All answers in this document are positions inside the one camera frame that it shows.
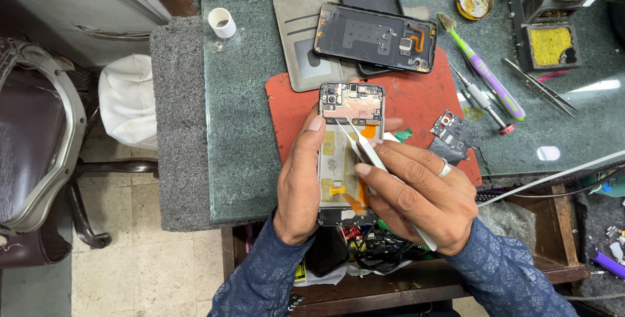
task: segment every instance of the yellow connector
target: yellow connector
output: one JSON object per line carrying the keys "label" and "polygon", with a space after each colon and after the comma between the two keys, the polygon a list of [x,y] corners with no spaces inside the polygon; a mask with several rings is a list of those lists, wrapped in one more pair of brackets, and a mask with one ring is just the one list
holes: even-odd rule
{"label": "yellow connector", "polygon": [[345,193],[345,185],[341,187],[334,187],[334,186],[330,187],[331,195],[338,195],[338,194],[344,194],[344,193]]}

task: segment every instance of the orange flex cable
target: orange flex cable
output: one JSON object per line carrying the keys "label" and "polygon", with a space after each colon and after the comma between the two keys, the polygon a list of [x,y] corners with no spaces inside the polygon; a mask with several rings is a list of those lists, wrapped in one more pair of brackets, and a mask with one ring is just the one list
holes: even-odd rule
{"label": "orange flex cable", "polygon": [[365,211],[363,209],[363,205],[360,204],[360,202],[357,202],[354,200],[354,198],[350,195],[350,194],[341,194],[343,196],[343,198],[345,198],[346,201],[348,201],[348,204],[351,206],[351,208],[354,210],[354,212],[356,213],[356,215],[358,216],[364,216],[367,211]]}
{"label": "orange flex cable", "polygon": [[367,194],[367,183],[362,179],[358,179],[358,202],[364,208],[370,208],[369,206],[369,195]]}
{"label": "orange flex cable", "polygon": [[377,124],[366,124],[364,129],[360,131],[360,135],[366,137],[367,139],[374,137],[376,135],[377,126]]}
{"label": "orange flex cable", "polygon": [[412,24],[409,24],[408,26],[409,26],[409,27],[411,27],[411,28],[413,28],[414,30],[417,30],[417,31],[420,31],[420,32],[421,32],[421,40],[419,40],[419,38],[418,38],[418,37],[416,37],[416,36],[410,36],[410,38],[411,38],[411,39],[415,39],[415,40],[416,40],[416,42],[414,43],[414,49],[415,49],[415,51],[417,51],[417,52],[421,52],[421,51],[423,51],[423,39],[425,39],[425,37],[426,37],[426,33],[423,31],[423,29],[419,29],[419,28],[415,27],[415,26],[414,26],[414,25],[412,25]]}

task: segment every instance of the navy patterned shirt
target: navy patterned shirt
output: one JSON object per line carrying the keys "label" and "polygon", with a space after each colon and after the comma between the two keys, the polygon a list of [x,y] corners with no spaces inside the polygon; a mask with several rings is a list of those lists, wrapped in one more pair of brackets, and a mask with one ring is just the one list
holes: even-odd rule
{"label": "navy patterned shirt", "polygon": [[[271,216],[247,258],[215,293],[209,316],[284,316],[295,268],[313,240],[285,244]],[[577,316],[534,268],[522,241],[496,236],[477,218],[465,249],[444,258],[465,277],[473,297],[491,316]]]}

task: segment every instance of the disassembled smartphone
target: disassembled smartphone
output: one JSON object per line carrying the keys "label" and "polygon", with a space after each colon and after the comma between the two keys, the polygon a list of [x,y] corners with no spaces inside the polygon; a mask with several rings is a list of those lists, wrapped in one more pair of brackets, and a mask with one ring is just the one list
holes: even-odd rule
{"label": "disassembled smartphone", "polygon": [[364,137],[382,139],[384,96],[384,88],[373,84],[324,82],[319,89],[319,114],[326,120],[317,163],[319,225],[362,226],[378,221],[369,206],[368,186],[354,172],[354,165],[360,162],[352,149],[357,137],[347,118]]}
{"label": "disassembled smartphone", "polygon": [[314,49],[379,67],[430,73],[437,31],[433,21],[326,2]]}

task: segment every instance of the silver ring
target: silver ring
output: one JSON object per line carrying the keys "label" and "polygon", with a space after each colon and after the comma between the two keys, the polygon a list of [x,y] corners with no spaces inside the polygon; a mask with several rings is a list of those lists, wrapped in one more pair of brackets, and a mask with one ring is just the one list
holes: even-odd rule
{"label": "silver ring", "polygon": [[445,162],[445,165],[442,167],[441,172],[437,175],[437,177],[442,178],[444,176],[446,176],[447,174],[449,174],[449,172],[451,172],[451,166],[449,166],[449,163],[447,163],[447,160],[442,158],[442,161]]}

